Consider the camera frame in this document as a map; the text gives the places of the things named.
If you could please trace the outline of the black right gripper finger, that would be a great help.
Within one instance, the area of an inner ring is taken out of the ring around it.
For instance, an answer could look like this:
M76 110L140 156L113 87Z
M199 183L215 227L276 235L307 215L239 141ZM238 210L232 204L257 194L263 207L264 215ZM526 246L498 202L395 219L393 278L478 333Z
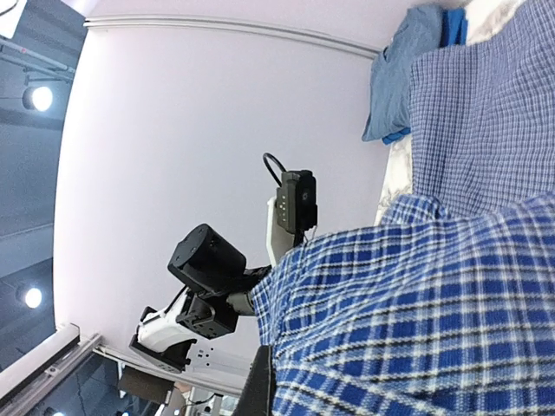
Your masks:
M277 388L272 346L258 348L234 416L270 416Z

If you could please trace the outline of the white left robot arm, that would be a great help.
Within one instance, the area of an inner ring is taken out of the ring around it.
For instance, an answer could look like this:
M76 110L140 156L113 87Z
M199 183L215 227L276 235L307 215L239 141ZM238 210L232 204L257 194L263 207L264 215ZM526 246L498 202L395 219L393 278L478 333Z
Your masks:
M182 289L163 309L144 309L129 347L161 370L221 372L245 377L252 361L211 342L235 332L254 314L252 289L317 225L317 204L278 194L268 202L268 265L249 269L245 256L210 225L200 224L178 243L168 271Z

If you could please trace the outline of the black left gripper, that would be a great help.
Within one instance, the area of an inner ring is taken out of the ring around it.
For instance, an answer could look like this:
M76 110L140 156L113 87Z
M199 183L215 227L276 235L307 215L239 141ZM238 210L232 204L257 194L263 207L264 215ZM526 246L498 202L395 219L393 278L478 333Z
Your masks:
M277 195L267 202L267 224L265 247L271 265L277 265L281 258L296 243L296 209L285 195Z

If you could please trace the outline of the blue plaid button shirt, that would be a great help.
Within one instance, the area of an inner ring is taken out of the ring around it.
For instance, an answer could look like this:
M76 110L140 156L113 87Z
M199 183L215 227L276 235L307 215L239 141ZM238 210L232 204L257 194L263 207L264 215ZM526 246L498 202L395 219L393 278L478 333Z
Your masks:
M413 190L253 292L269 415L554 412L554 4L411 68Z

